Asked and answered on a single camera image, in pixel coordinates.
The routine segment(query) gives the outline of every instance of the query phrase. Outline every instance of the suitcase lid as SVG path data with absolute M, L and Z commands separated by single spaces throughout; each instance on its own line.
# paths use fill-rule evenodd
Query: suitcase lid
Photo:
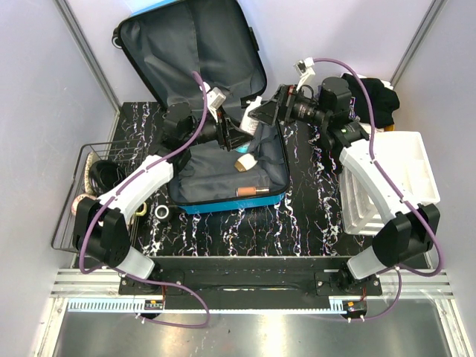
M 202 92 L 192 71 L 226 95 L 225 110 L 266 89 L 256 39 L 236 0 L 181 0 L 122 21 L 117 36 L 127 58 L 163 106 L 188 102 L 197 115 Z

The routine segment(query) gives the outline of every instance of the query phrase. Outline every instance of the white plastic crate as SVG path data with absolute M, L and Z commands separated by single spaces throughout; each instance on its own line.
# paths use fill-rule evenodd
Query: white plastic crate
M 376 159 L 395 183 L 424 205 L 438 203 L 440 195 L 419 132 L 379 132 L 375 137 Z M 367 192 L 344 168 L 341 185 L 344 230 L 349 234 L 375 235 L 384 226 Z

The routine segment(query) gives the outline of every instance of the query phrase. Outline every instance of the suitcase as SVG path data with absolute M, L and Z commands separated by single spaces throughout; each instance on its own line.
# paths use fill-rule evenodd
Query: suitcase
M 247 102 L 266 89 L 258 44 L 236 0 L 167 1 L 122 21 L 113 44 L 123 52 L 155 99 L 167 108 L 188 102 L 194 116 L 202 93 L 191 76 L 201 74 L 226 95 L 225 111 L 241 120 Z M 280 124 L 260 124 L 248 152 L 258 158 L 251 170 L 234 167 L 243 154 L 217 142 L 190 147 L 187 166 L 168 184 L 171 203 L 186 213 L 210 213 L 279 203 L 289 187 L 289 165 Z M 237 197 L 239 187 L 269 192 Z

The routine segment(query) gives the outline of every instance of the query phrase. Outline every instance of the wire basket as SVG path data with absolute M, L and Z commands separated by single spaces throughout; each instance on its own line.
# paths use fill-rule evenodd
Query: wire basket
M 77 253 L 77 249 L 73 245 L 75 216 L 71 212 L 71 206 L 76 197 L 85 193 L 84 171 L 89 153 L 95 152 L 99 158 L 115 162 L 129 175 L 142 164 L 147 155 L 145 151 L 145 144 L 142 140 L 110 141 L 85 144 L 81 147 L 76 167 L 74 168 L 71 187 L 62 207 L 62 213 L 59 216 L 53 239 L 51 240 L 51 247 L 53 249 Z M 129 230 L 132 244 L 135 243 L 137 229 L 138 217 L 131 222 Z

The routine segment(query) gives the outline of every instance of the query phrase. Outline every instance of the metal floor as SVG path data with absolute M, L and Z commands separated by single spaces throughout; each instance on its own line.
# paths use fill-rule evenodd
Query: metal floor
M 381 311 L 369 302 L 369 315 Z M 198 315 L 168 315 L 198 323 Z M 67 312 L 55 357 L 450 356 L 436 307 L 401 300 L 378 321 L 346 324 L 299 315 L 214 315 L 208 329 L 142 325 L 133 315 Z

